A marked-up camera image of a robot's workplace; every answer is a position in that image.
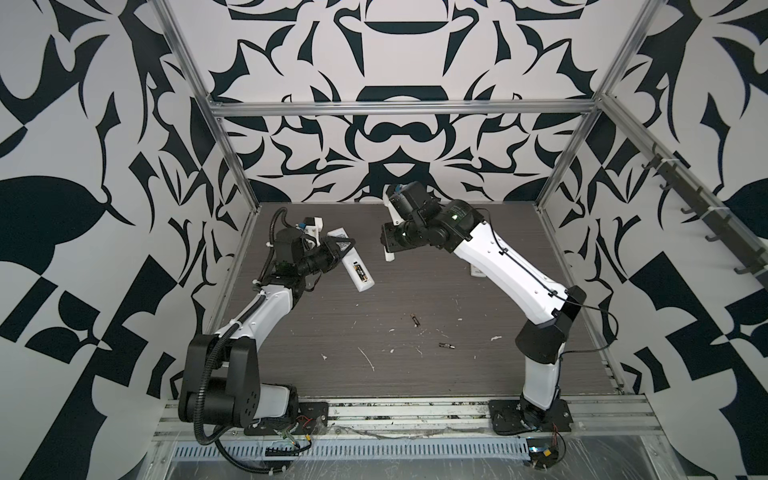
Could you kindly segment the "white remote control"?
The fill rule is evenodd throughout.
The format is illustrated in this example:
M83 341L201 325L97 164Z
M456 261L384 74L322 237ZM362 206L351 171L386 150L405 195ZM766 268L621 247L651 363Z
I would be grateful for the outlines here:
M336 236L343 236L343 237L350 238L343 228L338 228L338 229L332 230L327 235L336 235ZM354 270L354 267L353 267L353 263L354 262L358 262L364 268L364 270L365 270L365 272L367 274L367 277L368 277L368 281L367 282L362 282L360 280L360 278L358 277L358 275L356 274L356 272ZM354 286L355 286L355 288L357 289L358 292L367 291L367 290L371 289L375 285L375 281L373 280L373 277L372 277L371 273L369 272L369 270L365 266L361 256L359 255L359 253L357 252L355 247L351 251L351 253L346 257L346 259L345 259L345 261L343 262L342 265L344 266L345 270L347 271L350 279L352 280L352 282L353 282L353 284L354 284Z

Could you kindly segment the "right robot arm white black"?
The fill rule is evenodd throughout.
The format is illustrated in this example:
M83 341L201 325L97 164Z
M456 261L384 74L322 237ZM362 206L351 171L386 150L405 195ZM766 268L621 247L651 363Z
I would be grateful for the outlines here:
M389 255L432 246L479 269L525 314L515 339L525 358L525 381L506 430L541 429L559 400L562 356L585 292L547 277L502 240L488 215L463 200L445 205L423 185L406 185L384 201L391 221L381 243Z

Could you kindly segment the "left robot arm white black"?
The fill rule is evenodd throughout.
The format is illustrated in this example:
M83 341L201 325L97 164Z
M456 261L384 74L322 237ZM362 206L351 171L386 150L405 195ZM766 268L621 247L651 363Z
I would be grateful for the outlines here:
M213 441L204 432L207 425L219 435L257 420L295 420L295 389L262 382L259 350L310 290L307 278L339 266L352 253L355 240L342 228L313 235L307 227L294 227L273 234L269 246L255 297L227 325L213 334L196 335L188 346L178 416L193 425L203 444Z

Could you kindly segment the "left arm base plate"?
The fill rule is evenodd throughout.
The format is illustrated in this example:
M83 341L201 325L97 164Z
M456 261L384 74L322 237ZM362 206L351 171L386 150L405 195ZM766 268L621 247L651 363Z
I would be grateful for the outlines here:
M282 433L300 435L314 433L327 426L329 403L299 401L291 404L283 417L255 420L244 429L246 436L280 436Z

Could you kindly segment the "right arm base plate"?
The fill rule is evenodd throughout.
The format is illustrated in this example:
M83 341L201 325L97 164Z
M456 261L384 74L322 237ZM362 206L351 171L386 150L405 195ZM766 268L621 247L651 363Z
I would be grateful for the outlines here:
M547 410L525 399L490 400L488 408L491 426L497 435L571 431L573 418L568 404L561 398L556 398Z

